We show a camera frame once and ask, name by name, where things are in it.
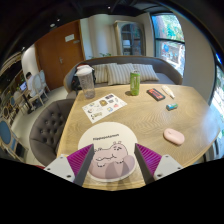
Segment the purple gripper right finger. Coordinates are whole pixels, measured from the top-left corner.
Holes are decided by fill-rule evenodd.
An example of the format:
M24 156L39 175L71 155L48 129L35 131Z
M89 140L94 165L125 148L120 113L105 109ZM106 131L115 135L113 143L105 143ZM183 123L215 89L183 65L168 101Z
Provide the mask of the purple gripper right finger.
M170 155L160 155L138 143L135 144L134 154L146 184L182 169L182 166Z

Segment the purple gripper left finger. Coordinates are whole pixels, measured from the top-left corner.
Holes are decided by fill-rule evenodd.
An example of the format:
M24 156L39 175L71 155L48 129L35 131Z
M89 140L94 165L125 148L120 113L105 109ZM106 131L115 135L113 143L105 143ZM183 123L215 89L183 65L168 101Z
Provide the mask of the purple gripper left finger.
M60 155L45 171L82 186L94 155L94 145L90 144L69 156Z

